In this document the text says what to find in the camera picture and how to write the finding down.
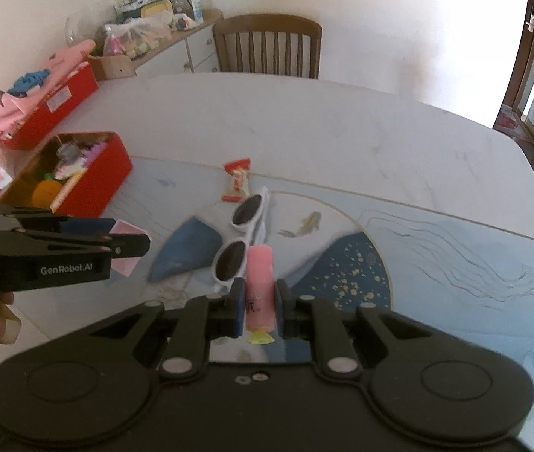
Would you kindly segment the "pink tube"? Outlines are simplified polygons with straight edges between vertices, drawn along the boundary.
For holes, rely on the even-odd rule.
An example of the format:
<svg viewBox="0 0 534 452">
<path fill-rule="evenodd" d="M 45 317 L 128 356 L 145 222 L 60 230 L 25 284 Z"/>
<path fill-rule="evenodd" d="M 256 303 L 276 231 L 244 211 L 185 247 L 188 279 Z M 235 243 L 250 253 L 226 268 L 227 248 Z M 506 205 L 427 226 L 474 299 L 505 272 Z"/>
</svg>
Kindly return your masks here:
<svg viewBox="0 0 534 452">
<path fill-rule="evenodd" d="M 254 345 L 274 342 L 275 278 L 273 251 L 268 245 L 251 246 L 247 254 L 245 276 L 245 328 Z"/>
</svg>

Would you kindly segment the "white sideboard cabinet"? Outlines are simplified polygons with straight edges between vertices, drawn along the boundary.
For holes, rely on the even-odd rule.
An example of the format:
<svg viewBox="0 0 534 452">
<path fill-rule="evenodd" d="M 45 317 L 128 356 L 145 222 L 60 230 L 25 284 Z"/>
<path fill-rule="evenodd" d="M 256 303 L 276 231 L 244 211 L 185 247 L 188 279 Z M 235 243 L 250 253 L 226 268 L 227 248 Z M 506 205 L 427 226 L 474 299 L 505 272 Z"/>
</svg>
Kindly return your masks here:
<svg viewBox="0 0 534 452">
<path fill-rule="evenodd" d="M 136 60 L 135 75 L 152 79 L 181 73 L 219 72 L 213 27 L 222 18 L 221 10 L 209 9 L 203 23 L 189 31 L 174 32 L 166 47 Z"/>
</svg>

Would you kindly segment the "orange fruit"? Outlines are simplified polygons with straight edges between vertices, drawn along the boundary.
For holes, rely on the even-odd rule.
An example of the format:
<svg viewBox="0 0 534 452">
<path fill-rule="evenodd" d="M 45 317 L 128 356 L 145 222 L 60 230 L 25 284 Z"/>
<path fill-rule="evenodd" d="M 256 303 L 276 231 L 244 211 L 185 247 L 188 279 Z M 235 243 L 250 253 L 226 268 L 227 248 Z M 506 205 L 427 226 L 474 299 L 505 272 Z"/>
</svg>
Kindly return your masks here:
<svg viewBox="0 0 534 452">
<path fill-rule="evenodd" d="M 32 191 L 31 205 L 37 208 L 49 208 L 58 197 L 63 184 L 53 177 L 45 177 Z"/>
</svg>

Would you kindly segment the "white sunglasses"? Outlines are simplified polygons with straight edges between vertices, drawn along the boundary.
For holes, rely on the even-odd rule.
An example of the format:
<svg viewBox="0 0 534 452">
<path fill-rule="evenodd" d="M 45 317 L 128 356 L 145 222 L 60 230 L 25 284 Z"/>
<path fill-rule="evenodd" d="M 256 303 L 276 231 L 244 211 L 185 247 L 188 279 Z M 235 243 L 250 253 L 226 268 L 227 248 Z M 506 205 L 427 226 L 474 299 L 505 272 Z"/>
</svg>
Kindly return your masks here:
<svg viewBox="0 0 534 452">
<path fill-rule="evenodd" d="M 230 223 L 239 236 L 225 242 L 213 260 L 214 293 L 229 291 L 235 279 L 244 277 L 248 251 L 251 246 L 264 244 L 267 238 L 269 204 L 270 192 L 263 187 L 235 207 Z"/>
</svg>

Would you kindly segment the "blue cloth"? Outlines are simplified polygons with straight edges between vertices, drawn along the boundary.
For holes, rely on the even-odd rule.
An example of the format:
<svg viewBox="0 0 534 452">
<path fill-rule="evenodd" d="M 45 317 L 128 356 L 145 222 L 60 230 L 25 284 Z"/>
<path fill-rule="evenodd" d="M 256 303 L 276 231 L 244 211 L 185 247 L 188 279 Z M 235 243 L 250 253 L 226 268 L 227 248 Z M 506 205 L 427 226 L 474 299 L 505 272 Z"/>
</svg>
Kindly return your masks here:
<svg viewBox="0 0 534 452">
<path fill-rule="evenodd" d="M 37 72 L 27 72 L 19 76 L 10 87 L 8 93 L 23 98 L 39 90 L 50 75 L 49 69 L 40 69 Z"/>
</svg>

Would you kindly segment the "pink plastic bag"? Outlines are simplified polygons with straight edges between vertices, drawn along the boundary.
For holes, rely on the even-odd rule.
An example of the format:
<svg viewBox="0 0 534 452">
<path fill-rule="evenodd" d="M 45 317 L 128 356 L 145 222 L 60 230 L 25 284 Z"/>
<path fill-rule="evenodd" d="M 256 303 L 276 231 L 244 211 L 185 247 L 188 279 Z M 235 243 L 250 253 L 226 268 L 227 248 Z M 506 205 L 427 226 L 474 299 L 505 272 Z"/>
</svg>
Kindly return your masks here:
<svg viewBox="0 0 534 452">
<path fill-rule="evenodd" d="M 30 150 L 97 90 L 88 62 L 95 43 L 84 40 L 46 59 L 36 72 L 0 90 L 0 144 Z"/>
</svg>

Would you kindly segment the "wooden chair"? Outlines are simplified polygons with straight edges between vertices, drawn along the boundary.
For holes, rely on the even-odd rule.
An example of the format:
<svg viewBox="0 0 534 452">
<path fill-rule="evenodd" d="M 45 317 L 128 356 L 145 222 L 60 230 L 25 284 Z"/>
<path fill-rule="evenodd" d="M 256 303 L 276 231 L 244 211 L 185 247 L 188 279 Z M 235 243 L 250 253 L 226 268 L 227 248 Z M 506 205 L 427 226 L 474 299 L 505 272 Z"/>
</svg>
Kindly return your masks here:
<svg viewBox="0 0 534 452">
<path fill-rule="evenodd" d="M 314 20 L 281 13 L 224 18 L 213 37 L 223 72 L 318 79 L 322 27 Z"/>
</svg>

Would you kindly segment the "white yellow bottle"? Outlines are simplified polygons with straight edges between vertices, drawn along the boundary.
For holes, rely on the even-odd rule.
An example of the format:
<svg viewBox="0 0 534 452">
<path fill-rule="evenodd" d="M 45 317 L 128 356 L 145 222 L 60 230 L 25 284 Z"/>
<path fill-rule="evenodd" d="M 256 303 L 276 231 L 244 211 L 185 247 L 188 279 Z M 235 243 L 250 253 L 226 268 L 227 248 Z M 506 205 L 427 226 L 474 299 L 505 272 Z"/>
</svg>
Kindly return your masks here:
<svg viewBox="0 0 534 452">
<path fill-rule="evenodd" d="M 49 208 L 52 209 L 52 212 L 57 212 L 61 205 L 64 203 L 66 198 L 70 195 L 71 191 L 76 187 L 77 183 L 81 180 L 86 173 L 86 170 L 80 170 L 73 176 L 68 178 L 68 181 L 63 185 L 62 189 L 59 190 L 59 193 L 56 195 L 56 198 L 53 199 L 53 202 L 50 203 Z"/>
</svg>

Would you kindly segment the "round silver lid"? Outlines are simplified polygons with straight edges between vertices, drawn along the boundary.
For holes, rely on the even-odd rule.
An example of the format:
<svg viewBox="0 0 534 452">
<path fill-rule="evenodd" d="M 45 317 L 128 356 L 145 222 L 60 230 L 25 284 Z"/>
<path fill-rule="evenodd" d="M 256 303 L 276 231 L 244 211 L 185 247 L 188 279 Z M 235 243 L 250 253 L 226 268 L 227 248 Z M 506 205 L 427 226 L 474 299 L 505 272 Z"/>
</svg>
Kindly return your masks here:
<svg viewBox="0 0 534 452">
<path fill-rule="evenodd" d="M 82 170 L 85 164 L 85 157 L 76 142 L 60 145 L 56 151 L 56 157 L 58 157 L 59 162 L 53 175 L 58 180 L 63 180 L 77 173 L 77 171 Z"/>
</svg>

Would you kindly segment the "purple spiky ball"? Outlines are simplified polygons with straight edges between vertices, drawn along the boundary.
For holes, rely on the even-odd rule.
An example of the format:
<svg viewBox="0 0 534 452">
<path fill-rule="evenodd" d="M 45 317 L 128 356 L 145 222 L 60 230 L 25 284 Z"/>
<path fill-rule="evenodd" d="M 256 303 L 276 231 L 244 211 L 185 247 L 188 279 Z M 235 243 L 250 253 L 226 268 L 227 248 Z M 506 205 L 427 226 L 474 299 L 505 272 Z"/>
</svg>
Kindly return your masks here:
<svg viewBox="0 0 534 452">
<path fill-rule="evenodd" d="M 106 149 L 106 146 L 108 145 L 107 142 L 97 142 L 93 145 L 89 146 L 88 148 L 84 148 L 82 150 L 82 157 L 83 157 L 83 167 L 88 168 L 93 164 L 93 161 L 95 161 L 96 158 L 99 157 L 99 155 L 102 154 L 102 151 Z"/>
</svg>

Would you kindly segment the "yellow blue container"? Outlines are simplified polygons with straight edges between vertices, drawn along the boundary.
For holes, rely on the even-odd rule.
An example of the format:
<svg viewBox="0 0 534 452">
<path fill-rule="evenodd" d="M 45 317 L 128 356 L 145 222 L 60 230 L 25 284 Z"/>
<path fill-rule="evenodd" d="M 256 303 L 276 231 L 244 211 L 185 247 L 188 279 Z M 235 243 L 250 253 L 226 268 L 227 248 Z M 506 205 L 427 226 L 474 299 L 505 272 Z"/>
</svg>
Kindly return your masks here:
<svg viewBox="0 0 534 452">
<path fill-rule="evenodd" d="M 125 18 L 151 17 L 163 11 L 173 12 L 172 0 L 133 0 L 122 10 Z"/>
</svg>

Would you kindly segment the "pink card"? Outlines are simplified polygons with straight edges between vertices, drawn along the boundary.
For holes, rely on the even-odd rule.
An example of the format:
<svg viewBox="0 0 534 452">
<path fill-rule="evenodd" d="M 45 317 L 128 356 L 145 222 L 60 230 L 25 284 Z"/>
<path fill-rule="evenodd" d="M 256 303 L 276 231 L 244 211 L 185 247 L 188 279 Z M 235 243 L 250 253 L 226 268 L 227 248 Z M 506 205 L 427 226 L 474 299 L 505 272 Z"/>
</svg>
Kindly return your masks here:
<svg viewBox="0 0 534 452">
<path fill-rule="evenodd" d="M 148 253 L 151 238 L 145 230 L 118 219 L 110 230 L 114 256 L 111 268 L 120 275 L 132 275 L 140 259 Z"/>
</svg>

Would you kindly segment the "glass bowl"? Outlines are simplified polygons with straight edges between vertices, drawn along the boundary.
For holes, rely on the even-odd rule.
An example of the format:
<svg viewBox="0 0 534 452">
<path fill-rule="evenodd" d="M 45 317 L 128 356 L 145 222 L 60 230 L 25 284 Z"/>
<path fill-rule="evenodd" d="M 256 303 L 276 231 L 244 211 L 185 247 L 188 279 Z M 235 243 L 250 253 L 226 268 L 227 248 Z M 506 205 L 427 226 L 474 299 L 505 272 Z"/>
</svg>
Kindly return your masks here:
<svg viewBox="0 0 534 452">
<path fill-rule="evenodd" d="M 69 47 L 74 47 L 85 40 L 92 40 L 95 46 L 99 46 L 102 27 L 102 21 L 94 13 L 87 11 L 73 13 L 66 19 L 65 41 Z"/>
</svg>

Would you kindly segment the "clear plastic bag of items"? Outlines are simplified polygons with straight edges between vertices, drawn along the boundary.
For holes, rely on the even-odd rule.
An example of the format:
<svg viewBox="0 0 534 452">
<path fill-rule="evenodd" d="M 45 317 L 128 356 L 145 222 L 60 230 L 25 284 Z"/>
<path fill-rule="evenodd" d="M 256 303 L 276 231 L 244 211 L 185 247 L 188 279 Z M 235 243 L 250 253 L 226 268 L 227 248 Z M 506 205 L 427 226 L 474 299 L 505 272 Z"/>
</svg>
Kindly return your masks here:
<svg viewBox="0 0 534 452">
<path fill-rule="evenodd" d="M 107 23 L 103 56 L 124 55 L 131 60 L 159 49 L 172 38 L 169 23 L 159 13 L 150 17 L 129 18 L 126 23 Z"/>
</svg>

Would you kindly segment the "wooden tray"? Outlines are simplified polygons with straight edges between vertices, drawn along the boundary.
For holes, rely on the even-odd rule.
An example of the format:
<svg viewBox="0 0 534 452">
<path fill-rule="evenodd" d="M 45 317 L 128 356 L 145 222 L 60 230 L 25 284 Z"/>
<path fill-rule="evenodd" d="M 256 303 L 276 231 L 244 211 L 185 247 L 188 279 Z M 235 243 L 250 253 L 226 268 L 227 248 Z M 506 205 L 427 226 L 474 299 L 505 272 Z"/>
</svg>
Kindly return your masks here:
<svg viewBox="0 0 534 452">
<path fill-rule="evenodd" d="M 125 55 L 87 57 L 95 79 L 98 82 L 109 79 L 125 79 L 136 76 L 132 60 Z"/>
</svg>

